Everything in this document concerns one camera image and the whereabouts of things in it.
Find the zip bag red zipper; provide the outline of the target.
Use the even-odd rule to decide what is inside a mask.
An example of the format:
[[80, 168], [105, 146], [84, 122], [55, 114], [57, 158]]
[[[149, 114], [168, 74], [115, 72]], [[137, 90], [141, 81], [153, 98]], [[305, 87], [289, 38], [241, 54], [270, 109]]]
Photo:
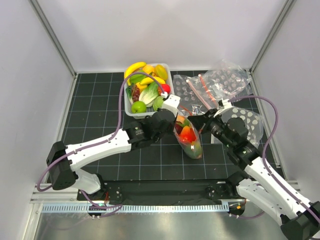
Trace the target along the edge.
[[189, 121], [188, 115], [178, 110], [173, 131], [178, 143], [184, 153], [191, 159], [200, 159], [202, 157], [202, 145], [198, 131]]

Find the green orange mango toy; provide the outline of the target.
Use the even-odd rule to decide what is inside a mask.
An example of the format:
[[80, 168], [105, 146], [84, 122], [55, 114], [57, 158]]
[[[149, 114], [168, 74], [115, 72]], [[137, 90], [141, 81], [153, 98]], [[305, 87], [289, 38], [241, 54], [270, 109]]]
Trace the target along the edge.
[[186, 146], [185, 152], [191, 159], [200, 159], [202, 157], [201, 143], [193, 141], [191, 144]]

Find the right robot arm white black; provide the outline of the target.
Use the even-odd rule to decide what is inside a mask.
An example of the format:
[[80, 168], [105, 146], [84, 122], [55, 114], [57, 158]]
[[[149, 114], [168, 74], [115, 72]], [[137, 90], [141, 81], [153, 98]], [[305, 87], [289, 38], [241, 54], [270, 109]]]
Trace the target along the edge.
[[244, 117], [232, 116], [223, 122], [217, 109], [188, 120], [199, 133], [211, 133], [228, 148], [228, 157], [241, 171], [228, 178], [225, 192], [241, 196], [272, 217], [289, 240], [308, 240], [320, 232], [320, 203], [302, 196], [279, 175], [250, 142]]

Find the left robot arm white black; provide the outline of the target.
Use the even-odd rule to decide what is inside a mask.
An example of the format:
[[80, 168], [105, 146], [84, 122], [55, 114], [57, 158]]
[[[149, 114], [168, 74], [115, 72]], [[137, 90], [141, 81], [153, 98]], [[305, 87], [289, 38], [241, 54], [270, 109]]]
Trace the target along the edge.
[[149, 147], [173, 132], [176, 118], [176, 111], [160, 109], [152, 116], [94, 140], [70, 145], [62, 141], [54, 143], [47, 158], [52, 189], [60, 191], [73, 187], [94, 200], [101, 200], [106, 195], [104, 180], [82, 168], [109, 156]]

